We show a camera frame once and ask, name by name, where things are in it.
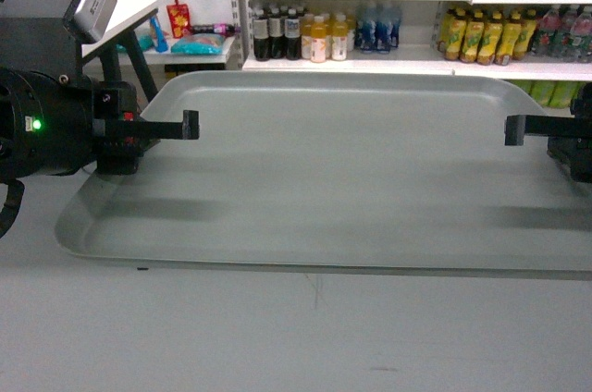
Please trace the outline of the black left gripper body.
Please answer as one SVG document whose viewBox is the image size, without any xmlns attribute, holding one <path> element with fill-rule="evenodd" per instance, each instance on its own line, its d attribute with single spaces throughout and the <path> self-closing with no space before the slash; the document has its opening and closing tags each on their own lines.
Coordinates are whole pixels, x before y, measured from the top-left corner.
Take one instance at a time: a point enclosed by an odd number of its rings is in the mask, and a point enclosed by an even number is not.
<svg viewBox="0 0 592 392">
<path fill-rule="evenodd" d="M 137 172 L 141 158 L 159 139 L 126 124 L 143 122 L 137 92 L 126 81 L 100 82 L 92 97 L 93 146 L 97 172 L 127 176 Z"/>
</svg>

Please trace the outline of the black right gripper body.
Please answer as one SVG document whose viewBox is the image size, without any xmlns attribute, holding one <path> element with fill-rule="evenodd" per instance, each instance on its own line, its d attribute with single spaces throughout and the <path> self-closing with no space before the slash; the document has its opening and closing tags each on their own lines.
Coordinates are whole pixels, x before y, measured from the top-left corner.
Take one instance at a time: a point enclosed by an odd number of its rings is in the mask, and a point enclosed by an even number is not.
<svg viewBox="0 0 592 392">
<path fill-rule="evenodd" d="M 570 105 L 575 119 L 591 121 L 591 85 L 579 89 Z M 567 165 L 571 179 L 578 182 L 591 182 L 591 140 L 563 139 L 551 137 L 548 140 L 548 155 Z"/>
</svg>

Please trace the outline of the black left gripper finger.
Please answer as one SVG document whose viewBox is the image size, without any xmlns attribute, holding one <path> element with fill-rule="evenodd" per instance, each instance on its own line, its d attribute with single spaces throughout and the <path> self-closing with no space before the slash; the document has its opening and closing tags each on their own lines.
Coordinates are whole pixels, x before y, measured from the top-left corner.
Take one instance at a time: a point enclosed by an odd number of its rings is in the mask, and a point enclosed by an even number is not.
<svg viewBox="0 0 592 392">
<path fill-rule="evenodd" d="M 184 110 L 180 122 L 142 121 L 134 122 L 133 127 L 136 138 L 193 141 L 200 138 L 200 114 Z"/>
</svg>

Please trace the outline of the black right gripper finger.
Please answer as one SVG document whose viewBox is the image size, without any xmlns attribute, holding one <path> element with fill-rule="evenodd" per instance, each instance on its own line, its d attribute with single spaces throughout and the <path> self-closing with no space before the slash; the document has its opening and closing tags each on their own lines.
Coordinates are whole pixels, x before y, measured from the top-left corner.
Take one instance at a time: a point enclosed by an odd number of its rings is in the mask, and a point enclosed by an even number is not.
<svg viewBox="0 0 592 392">
<path fill-rule="evenodd" d="M 577 138 L 575 119 L 558 116 L 513 115 L 504 125 L 504 144 L 522 146 L 525 136 Z"/>
</svg>

